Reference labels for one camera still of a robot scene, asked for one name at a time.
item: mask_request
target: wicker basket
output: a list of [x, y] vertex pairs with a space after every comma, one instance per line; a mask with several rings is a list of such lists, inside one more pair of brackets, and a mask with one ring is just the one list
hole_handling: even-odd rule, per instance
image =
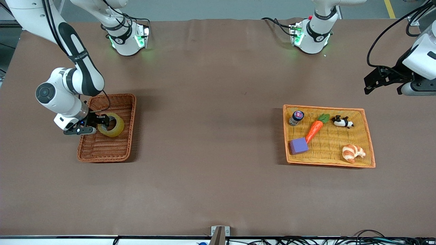
[[[136, 97], [133, 94], [108, 95], [111, 107], [98, 114], [113, 112], [124, 121], [124, 130], [116, 137], [107, 137], [99, 131], [80, 138], [77, 149], [77, 159], [89, 163], [122, 162], [130, 156], [133, 136], [133, 122], [135, 120]], [[105, 95], [90, 98], [88, 105], [93, 110], [104, 109], [108, 106]]]
[[[304, 112], [304, 118], [297, 126], [291, 126], [289, 118], [296, 110]], [[354, 127], [350, 129], [338, 127], [329, 120], [309, 142], [309, 151], [292, 155], [289, 142], [305, 137], [312, 123], [323, 113], [329, 113], [330, 119], [335, 115], [348, 116], [348, 120], [354, 123]], [[283, 127], [288, 163], [358, 168], [375, 167], [374, 150], [363, 109], [284, 105]], [[347, 144], [362, 147], [366, 152], [366, 157], [356, 157], [356, 163], [347, 162], [342, 157], [342, 148]]]

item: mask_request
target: purple cube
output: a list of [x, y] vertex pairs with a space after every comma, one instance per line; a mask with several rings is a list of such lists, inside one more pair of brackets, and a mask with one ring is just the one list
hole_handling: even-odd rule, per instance
[[309, 150], [309, 147], [306, 143], [306, 138], [291, 140], [291, 142], [289, 142], [289, 146], [291, 147], [292, 155], [300, 154]]

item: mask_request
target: toy panda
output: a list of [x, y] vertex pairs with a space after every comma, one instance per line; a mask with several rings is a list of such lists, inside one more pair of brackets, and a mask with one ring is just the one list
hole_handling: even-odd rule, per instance
[[338, 127], [354, 127], [354, 124], [352, 121], [348, 121], [348, 117], [343, 117], [341, 119], [340, 115], [336, 115], [334, 118], [331, 119], [333, 121], [333, 124], [338, 126]]

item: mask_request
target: toy croissant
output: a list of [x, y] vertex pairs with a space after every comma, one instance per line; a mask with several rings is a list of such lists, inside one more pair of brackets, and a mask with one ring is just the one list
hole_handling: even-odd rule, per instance
[[356, 163], [355, 158], [357, 156], [365, 157], [366, 153], [360, 146], [346, 145], [342, 148], [342, 156], [349, 163]]

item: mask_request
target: yellow tape roll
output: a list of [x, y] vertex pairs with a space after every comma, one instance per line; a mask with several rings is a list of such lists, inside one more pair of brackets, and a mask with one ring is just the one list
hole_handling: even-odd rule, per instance
[[109, 117], [110, 121], [116, 121], [115, 127], [108, 131], [106, 125], [99, 124], [97, 128], [99, 129], [100, 133], [108, 137], [117, 137], [124, 129], [124, 121], [120, 116], [115, 113], [110, 112], [106, 113], [106, 115]]

